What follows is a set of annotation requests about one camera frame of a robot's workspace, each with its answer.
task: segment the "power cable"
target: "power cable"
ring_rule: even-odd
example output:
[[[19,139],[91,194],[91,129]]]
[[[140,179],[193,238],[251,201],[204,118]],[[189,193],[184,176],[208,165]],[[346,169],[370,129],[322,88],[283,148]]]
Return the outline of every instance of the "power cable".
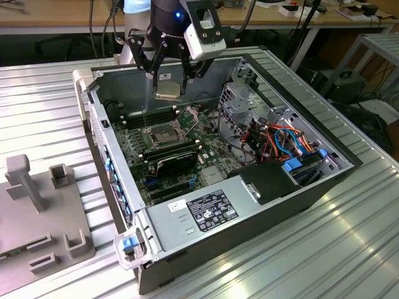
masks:
[[[301,47],[303,41],[305,40],[304,37],[306,36],[306,30],[307,30],[307,26],[309,25],[310,21],[313,18],[314,12],[316,11],[316,9],[318,8],[319,4],[320,4],[321,0],[314,0],[313,4],[312,4],[312,8],[310,9],[309,14],[306,17],[306,20],[304,21],[301,29],[299,30],[299,32],[295,32],[294,36],[292,37],[292,42],[289,44],[289,46],[287,47],[287,51],[284,55],[284,59],[283,62],[284,63],[288,63],[288,61],[290,61],[291,59],[291,54],[294,51],[294,45],[298,45],[298,47]]]
[[[99,58],[97,55],[97,51],[95,50],[94,38],[93,38],[93,9],[94,9],[94,0],[90,0],[90,13],[89,13],[89,32],[90,32],[90,40],[92,41],[92,47],[94,51],[94,56],[96,59]]]
[[[251,16],[252,16],[252,12],[253,12],[254,7],[255,7],[255,3],[256,3],[256,0],[252,0],[251,4],[249,5],[248,12],[247,12],[247,16],[245,17],[244,23],[243,23],[243,25],[241,26],[241,28],[238,29],[237,35],[243,33],[244,30],[245,30],[245,28],[247,28],[248,23],[249,23],[249,20],[250,20],[250,18],[251,18]]]
[[[284,56],[286,56],[288,49],[291,48],[292,39],[294,38],[294,35],[295,35],[295,33],[297,32],[297,30],[299,28],[300,21],[302,20],[302,16],[304,15],[304,11],[305,11],[305,1],[304,1],[304,5],[302,5],[302,11],[300,12],[300,17],[299,17],[299,20],[298,20],[298,23],[297,23],[297,27],[294,29],[294,33],[292,34],[291,39],[289,40],[289,42],[287,44],[287,47],[286,47],[286,49],[284,51]]]
[[[381,88],[381,86],[382,86],[382,84],[383,84],[383,82],[384,82],[385,72],[387,72],[387,69],[388,69],[388,61],[387,61],[387,64],[385,65],[385,70],[383,71],[383,74],[382,74],[380,83],[378,83],[377,87],[375,87],[374,92],[376,92],[378,89]]]
[[[101,50],[102,50],[102,56],[105,58],[105,33],[107,32],[108,25],[111,21],[112,18],[114,18],[119,10],[120,6],[120,0],[116,0],[115,3],[112,5],[110,15],[108,16],[108,19],[105,21],[104,24],[104,30],[102,31],[102,36],[101,36]]]

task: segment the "blue connector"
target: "blue connector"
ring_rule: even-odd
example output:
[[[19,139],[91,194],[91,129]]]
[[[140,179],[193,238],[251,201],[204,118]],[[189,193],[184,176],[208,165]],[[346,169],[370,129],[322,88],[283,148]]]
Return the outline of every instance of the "blue connector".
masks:
[[[286,160],[284,161],[284,167],[288,170],[288,171],[293,171],[299,167],[302,166],[302,163],[299,162],[298,158],[292,158],[290,160]]]
[[[321,148],[319,150],[319,154],[321,155],[321,157],[325,158],[328,155],[328,152],[325,149]]]
[[[195,180],[196,180],[196,179],[197,179],[197,175],[195,175],[192,179],[189,180],[190,188],[193,188],[193,187],[194,187],[194,184],[195,184]]]
[[[133,237],[123,239],[122,244],[123,244],[123,251],[126,254],[130,254],[133,252],[133,249],[136,246],[140,245],[140,242],[138,241],[137,237],[134,235]]]

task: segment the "floor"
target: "floor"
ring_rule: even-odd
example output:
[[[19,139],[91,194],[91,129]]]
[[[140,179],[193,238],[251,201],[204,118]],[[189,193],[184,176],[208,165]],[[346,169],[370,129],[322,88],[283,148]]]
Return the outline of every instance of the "floor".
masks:
[[[35,42],[49,37],[54,37],[54,35],[0,36],[0,67],[64,61],[70,39],[44,44],[42,46],[42,54],[38,54],[35,51]],[[100,36],[95,36],[95,42],[98,45],[101,44]],[[112,45],[110,42],[107,42],[105,46],[111,51]],[[117,44],[114,47],[118,52],[122,50],[118,50]],[[94,58],[91,45],[80,43],[79,46],[72,49],[69,60]]]

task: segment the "motherboard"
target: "motherboard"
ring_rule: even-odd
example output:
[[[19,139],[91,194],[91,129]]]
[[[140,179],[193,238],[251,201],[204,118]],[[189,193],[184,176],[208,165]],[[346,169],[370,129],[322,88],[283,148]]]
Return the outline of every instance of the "motherboard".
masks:
[[[174,107],[145,116],[123,116],[113,124],[147,206],[222,181],[243,165],[219,137],[216,117],[211,109],[192,105],[181,112]]]

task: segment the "black plastic cover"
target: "black plastic cover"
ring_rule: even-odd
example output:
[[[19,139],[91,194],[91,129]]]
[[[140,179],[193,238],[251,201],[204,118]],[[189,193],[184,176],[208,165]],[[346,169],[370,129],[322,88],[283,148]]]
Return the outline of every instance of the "black plastic cover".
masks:
[[[269,160],[233,170],[229,177],[240,175],[246,184],[253,184],[261,195],[257,201],[267,204],[300,189],[281,166],[281,162]]]

